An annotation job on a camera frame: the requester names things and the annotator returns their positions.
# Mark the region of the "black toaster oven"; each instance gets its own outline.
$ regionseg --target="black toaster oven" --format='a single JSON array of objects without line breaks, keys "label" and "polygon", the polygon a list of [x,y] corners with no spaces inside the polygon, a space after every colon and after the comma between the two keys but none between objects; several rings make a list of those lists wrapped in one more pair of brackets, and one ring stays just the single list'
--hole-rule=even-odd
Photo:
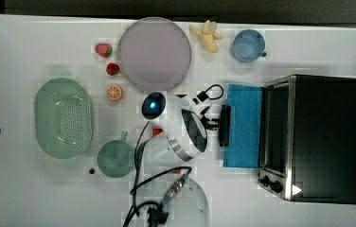
[{"label": "black toaster oven", "polygon": [[356,79],[274,80],[262,108],[260,186],[286,201],[356,204]]}]

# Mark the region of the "green cup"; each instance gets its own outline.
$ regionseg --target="green cup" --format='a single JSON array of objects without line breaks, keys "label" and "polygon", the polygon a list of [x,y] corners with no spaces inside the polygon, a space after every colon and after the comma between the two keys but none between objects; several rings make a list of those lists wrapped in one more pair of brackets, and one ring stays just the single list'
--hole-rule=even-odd
[{"label": "green cup", "polygon": [[121,139],[106,143],[98,152],[98,168],[108,177],[123,177],[134,167],[134,149],[126,142],[127,136],[123,131]]}]

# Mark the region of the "green basket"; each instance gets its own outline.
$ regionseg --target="green basket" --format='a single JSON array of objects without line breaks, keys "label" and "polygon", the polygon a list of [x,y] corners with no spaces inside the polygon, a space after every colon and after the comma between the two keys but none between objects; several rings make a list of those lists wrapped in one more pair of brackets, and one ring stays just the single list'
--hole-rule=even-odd
[{"label": "green basket", "polygon": [[36,138],[45,153],[58,159],[78,156],[93,136],[92,102],[72,79],[52,79],[34,101]]}]

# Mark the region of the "mug handle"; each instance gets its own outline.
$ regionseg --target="mug handle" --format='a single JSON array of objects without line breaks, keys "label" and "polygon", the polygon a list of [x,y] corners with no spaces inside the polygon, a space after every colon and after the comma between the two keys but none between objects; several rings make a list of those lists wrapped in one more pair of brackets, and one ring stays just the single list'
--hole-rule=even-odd
[{"label": "mug handle", "polygon": [[122,141],[126,141],[127,140],[127,137],[128,137],[128,132],[127,131],[123,131],[121,133],[121,140]]}]

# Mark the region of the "round plate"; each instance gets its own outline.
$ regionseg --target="round plate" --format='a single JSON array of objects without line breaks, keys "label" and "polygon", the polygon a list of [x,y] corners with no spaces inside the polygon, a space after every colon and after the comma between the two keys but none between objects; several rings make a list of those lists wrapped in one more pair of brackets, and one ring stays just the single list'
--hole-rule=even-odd
[{"label": "round plate", "polygon": [[184,31],[159,17],[142,19],[122,35],[118,49],[122,73],[138,89],[167,91],[182,82],[191,49]]}]

